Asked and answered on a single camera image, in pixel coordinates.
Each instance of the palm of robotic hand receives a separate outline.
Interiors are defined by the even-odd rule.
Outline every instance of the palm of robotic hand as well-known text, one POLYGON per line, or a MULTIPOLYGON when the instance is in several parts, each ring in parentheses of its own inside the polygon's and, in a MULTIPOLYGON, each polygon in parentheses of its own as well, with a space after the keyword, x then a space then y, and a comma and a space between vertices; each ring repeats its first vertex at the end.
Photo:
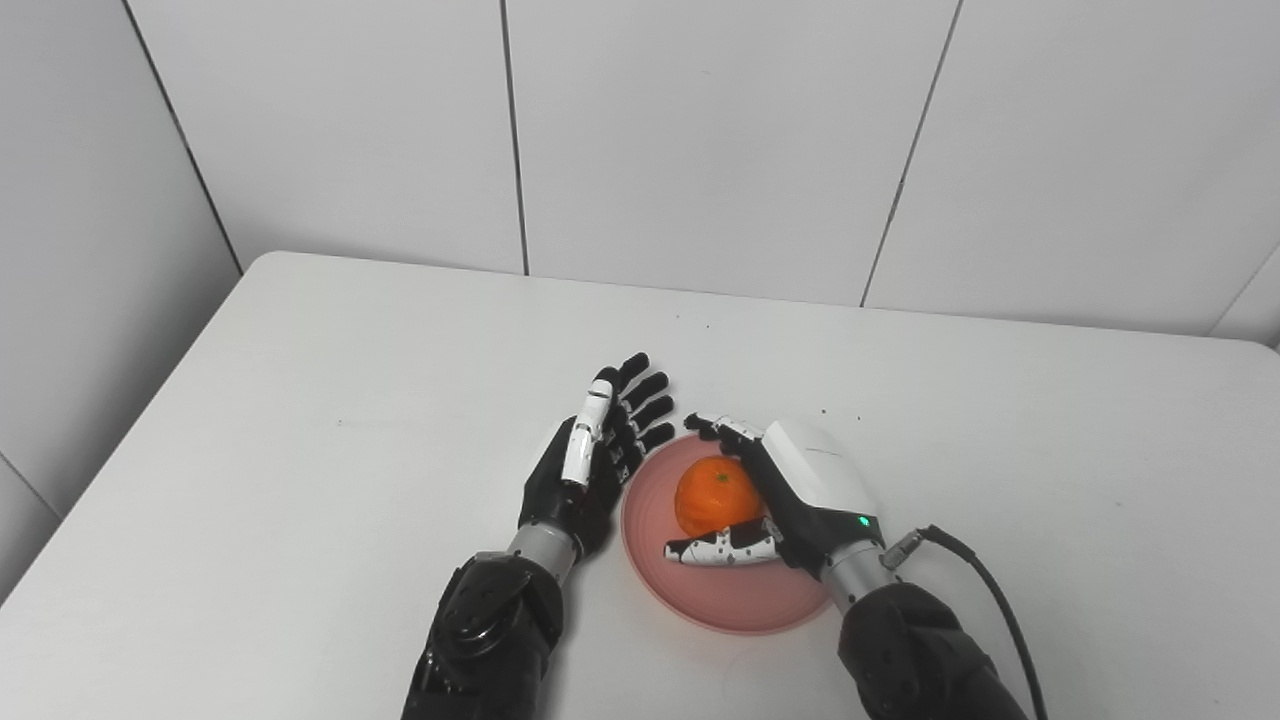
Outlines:
POLYGON ((575 546, 573 562, 604 543, 627 480, 650 451, 676 436, 671 423, 654 424, 675 409, 667 374, 640 379, 648 370, 644 352, 617 369, 604 368, 582 410, 561 423, 525 483, 518 525, 526 537, 566 533, 575 546))

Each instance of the cable connector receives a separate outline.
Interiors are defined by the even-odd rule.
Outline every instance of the cable connector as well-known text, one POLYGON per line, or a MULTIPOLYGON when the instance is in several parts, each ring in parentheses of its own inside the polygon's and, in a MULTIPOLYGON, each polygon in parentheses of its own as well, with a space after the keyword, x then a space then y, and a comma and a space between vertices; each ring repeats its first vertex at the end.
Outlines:
POLYGON ((910 557, 923 542, 924 536, 920 530, 911 530, 910 533, 906 533, 906 537, 890 546, 890 548, 881 555, 881 565, 883 565, 890 573, 897 570, 899 566, 906 562, 906 559, 910 557))

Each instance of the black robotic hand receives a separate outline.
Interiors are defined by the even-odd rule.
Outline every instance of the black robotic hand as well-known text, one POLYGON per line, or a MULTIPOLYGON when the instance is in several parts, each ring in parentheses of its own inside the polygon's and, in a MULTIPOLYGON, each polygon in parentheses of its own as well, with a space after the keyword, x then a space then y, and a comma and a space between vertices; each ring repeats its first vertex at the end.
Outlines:
MULTIPOLYGON (((654 425, 676 406, 666 393, 667 374, 653 373, 635 382, 648 369, 644 352, 617 369, 604 368, 591 383, 582 411, 561 423, 525 483, 518 525, 526 537, 545 533, 548 527, 566 533, 575 546, 573 562, 604 543, 623 486, 650 451, 676 436, 671 423, 654 425)), ((524 552, 538 552, 543 544, 524 552)), ((557 573, 568 570, 561 565, 557 573)))
POLYGON ((637 354, 604 368, 525 482, 516 537, 453 573, 413 671, 403 720, 525 719, 564 626, 561 583, 596 552, 622 488, 675 437, 667 375, 637 354))

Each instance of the white wall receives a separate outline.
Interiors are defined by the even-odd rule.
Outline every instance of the white wall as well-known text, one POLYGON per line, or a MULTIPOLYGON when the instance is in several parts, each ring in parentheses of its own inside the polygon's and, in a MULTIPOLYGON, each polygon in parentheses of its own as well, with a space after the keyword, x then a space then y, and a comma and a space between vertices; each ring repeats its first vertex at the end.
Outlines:
POLYGON ((530 269, 856 305, 954 12, 512 3, 530 269))
POLYGON ((966 3, 868 305, 1208 333, 1280 241, 1276 27, 966 3))
POLYGON ((237 272, 118 3, 0 4, 0 452, 65 514, 237 272))
POLYGON ((521 272, 497 0, 131 0, 246 266, 521 272))
MULTIPOLYGON (((520 269, 500 0, 133 5, 244 260, 520 269)), ((531 272, 1280 332, 1280 5, 961 8, 882 246, 956 0, 509 3, 531 272)))

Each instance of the white table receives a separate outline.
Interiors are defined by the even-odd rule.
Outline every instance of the white table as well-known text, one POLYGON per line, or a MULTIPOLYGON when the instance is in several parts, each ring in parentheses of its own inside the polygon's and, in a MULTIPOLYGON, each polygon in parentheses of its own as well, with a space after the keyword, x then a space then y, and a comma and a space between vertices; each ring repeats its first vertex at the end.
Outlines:
MULTIPOLYGON (((269 255, 0 609, 0 717, 398 717, 451 571, 508 542, 549 428, 641 348, 681 413, 822 423, 890 534, 977 548, 1051 716, 1274 716, 1261 346, 269 255)), ((1025 701, 970 570, 925 548, 904 574, 1025 701)), ((620 542, 568 593, 549 716, 861 716, 833 610, 710 633, 620 542)))

